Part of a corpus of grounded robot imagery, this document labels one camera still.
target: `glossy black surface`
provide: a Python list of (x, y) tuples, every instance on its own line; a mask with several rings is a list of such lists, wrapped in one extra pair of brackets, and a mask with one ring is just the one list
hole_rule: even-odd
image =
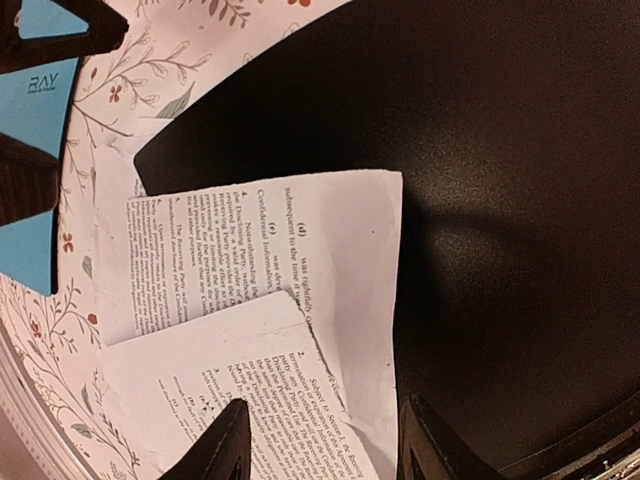
[(356, 0), (136, 164), (150, 193), (403, 171), (399, 394), (504, 468), (640, 387), (639, 47), (631, 1)]

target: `paper scrap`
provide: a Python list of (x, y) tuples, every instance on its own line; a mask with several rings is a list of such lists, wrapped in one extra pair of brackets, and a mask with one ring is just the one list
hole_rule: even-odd
[(252, 480), (378, 478), (286, 292), (107, 347), (100, 360), (119, 402), (114, 408), (162, 471), (231, 399), (243, 398)]
[[(134, 153), (126, 144), (101, 151), (98, 184), (132, 169)], [(287, 290), (376, 469), (394, 472), (401, 175), (302, 175), (126, 201), (119, 188), (99, 185), (110, 195), (96, 197), (105, 343)]]

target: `floral wrapping paper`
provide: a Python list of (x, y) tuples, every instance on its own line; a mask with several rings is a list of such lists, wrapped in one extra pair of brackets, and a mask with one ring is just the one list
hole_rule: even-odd
[(127, 425), (102, 409), (100, 318), (93, 298), (95, 151), (172, 119), (273, 44), (345, 0), (112, 0), (130, 24), (121, 48), (84, 59), (64, 145), (59, 291), (0, 275), (0, 319), (51, 417), (102, 480), (157, 478)]

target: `black table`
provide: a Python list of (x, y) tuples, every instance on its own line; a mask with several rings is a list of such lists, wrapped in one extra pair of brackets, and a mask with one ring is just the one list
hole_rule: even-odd
[(137, 166), (152, 194), (401, 170), (399, 395), (529, 478), (602, 438), (507, 467), (640, 387), (639, 120), (637, 2), (356, 0), (210, 92)]

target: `stack of paper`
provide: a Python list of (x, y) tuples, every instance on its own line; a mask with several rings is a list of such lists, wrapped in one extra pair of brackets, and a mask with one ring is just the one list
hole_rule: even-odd
[(96, 300), (112, 319), (102, 360), (113, 408), (161, 470), (241, 397), (253, 479), (332, 478), (323, 469), (395, 478), (401, 175), (325, 173), (131, 198), (141, 193), (135, 182), (112, 182), (144, 141), (96, 158)]

